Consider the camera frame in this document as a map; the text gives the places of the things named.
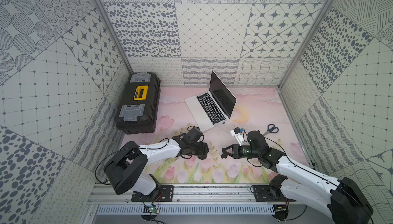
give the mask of metal vent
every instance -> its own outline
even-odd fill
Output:
[[[274,215],[272,204],[165,204],[160,215]],[[97,215],[149,215],[139,204],[100,204]]]

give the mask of yellow label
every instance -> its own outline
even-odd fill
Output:
[[[138,86],[135,91],[134,100],[145,100],[149,86]]]

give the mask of white plastic part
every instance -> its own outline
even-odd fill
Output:
[[[147,163],[149,165],[151,163],[163,160],[165,158],[174,158],[180,152],[179,143],[174,139],[169,139],[169,141],[163,141],[161,143],[156,143],[152,145],[139,145],[140,151],[147,156]]]
[[[332,213],[327,205],[331,204],[330,190],[336,190],[340,184],[338,179],[304,166],[292,158],[289,160],[282,156],[277,164],[278,173],[289,178],[280,188],[283,195],[313,207],[331,218]]]
[[[240,133],[235,133],[235,130],[231,130],[231,135],[236,138],[240,146],[244,145],[243,131],[242,128],[240,129]]]
[[[180,152],[179,143],[177,143],[174,139],[169,139],[167,141],[151,145],[139,145],[139,149],[147,156],[146,166],[166,158],[174,158]],[[138,180],[135,182],[135,185],[131,187],[131,190],[141,192],[143,195],[149,195],[155,187],[156,183],[153,181],[151,176],[141,173]]]
[[[150,175],[141,173],[135,185],[131,187],[131,191],[141,192],[143,195],[149,195],[154,190],[156,183]]]

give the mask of laptop screen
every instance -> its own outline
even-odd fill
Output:
[[[230,118],[233,108],[235,107],[236,98],[232,95],[229,89],[218,78],[214,71],[211,72],[209,91],[213,98],[220,105],[223,112]]]

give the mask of patterned wall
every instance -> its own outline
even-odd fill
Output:
[[[277,85],[324,1],[102,0],[131,68],[176,86],[206,85],[211,70]]]
[[[107,25],[91,0],[0,0],[0,59],[1,222],[78,222],[121,135]]]
[[[317,168],[393,220],[393,0],[335,0],[282,95]]]

